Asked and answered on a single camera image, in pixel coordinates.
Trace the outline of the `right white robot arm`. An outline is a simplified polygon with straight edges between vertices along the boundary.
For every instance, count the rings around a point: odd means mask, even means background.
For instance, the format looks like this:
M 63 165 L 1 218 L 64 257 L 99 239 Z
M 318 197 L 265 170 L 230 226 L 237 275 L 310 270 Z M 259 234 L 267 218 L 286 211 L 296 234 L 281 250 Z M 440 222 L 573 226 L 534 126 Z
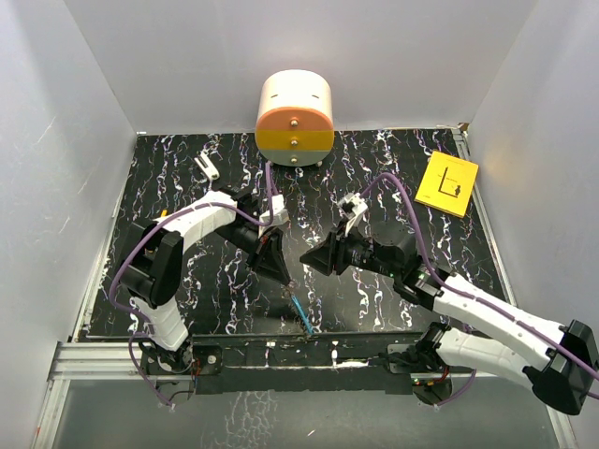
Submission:
M 412 234 L 378 242 L 340 225 L 299 260 L 326 276 L 350 267 L 387 276 L 402 299 L 457 322 L 431 323 L 414 345 L 388 351 L 389 369 L 483 371 L 522 385 L 568 415 L 580 414 L 591 394 L 598 348 L 587 325 L 534 317 L 486 293 L 423 257 Z

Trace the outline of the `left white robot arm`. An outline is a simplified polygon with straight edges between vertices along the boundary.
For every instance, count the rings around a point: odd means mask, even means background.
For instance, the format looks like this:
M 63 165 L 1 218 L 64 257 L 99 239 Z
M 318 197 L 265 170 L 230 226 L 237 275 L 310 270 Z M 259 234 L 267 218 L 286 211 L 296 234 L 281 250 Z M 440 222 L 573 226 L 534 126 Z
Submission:
M 132 224 L 122 250 L 118 279 L 143 316 L 148 334 L 139 347 L 161 369 L 190 369 L 193 350 L 179 312 L 183 257 L 212 233 L 245 252 L 256 275 L 287 285 L 291 281 L 283 256 L 283 231 L 288 213 L 283 196 L 271 192 L 266 212 L 248 190 L 209 191 L 189 207 L 165 217 Z

